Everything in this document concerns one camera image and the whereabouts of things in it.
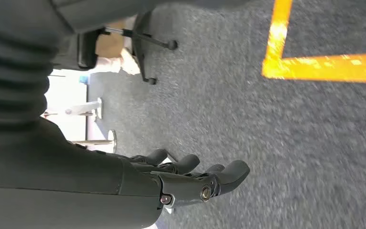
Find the metal bolt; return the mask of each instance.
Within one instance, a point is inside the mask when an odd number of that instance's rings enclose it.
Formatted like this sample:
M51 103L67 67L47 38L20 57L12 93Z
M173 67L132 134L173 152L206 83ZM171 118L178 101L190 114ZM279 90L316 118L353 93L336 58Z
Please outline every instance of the metal bolt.
M211 198L211 189L208 186L204 186L201 191L201 199L205 202Z
M162 204L168 205L168 204L171 203L171 201L172 201L172 197L171 196L168 196L168 195L162 195L161 196L161 203Z

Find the chair caster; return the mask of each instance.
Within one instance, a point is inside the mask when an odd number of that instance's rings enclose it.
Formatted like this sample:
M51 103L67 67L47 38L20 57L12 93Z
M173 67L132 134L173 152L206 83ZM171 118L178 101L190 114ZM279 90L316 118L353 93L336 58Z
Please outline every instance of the chair caster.
M156 79L154 79L154 78L149 78L148 83L149 83L150 85L155 85L155 84L156 84Z
M177 41L173 40L173 41L169 41L168 42L168 49L169 50L176 50L178 47Z

